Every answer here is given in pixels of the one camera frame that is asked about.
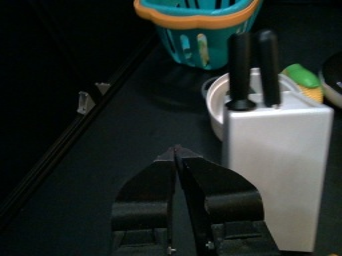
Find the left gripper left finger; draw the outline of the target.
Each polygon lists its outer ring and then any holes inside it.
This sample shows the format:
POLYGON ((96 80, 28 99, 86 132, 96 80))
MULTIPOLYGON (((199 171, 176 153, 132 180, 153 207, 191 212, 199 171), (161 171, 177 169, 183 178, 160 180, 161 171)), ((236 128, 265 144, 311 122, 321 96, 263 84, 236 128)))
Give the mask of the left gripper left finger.
POLYGON ((110 211, 110 256, 172 255, 176 170, 169 148, 120 188, 110 211))

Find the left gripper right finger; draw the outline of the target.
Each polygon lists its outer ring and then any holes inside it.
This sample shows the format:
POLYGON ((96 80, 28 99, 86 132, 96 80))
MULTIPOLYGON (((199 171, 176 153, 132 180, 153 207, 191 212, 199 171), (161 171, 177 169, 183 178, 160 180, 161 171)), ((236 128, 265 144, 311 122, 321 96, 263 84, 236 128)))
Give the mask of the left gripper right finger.
POLYGON ((180 146, 176 166, 196 256, 280 256, 249 181, 180 146))

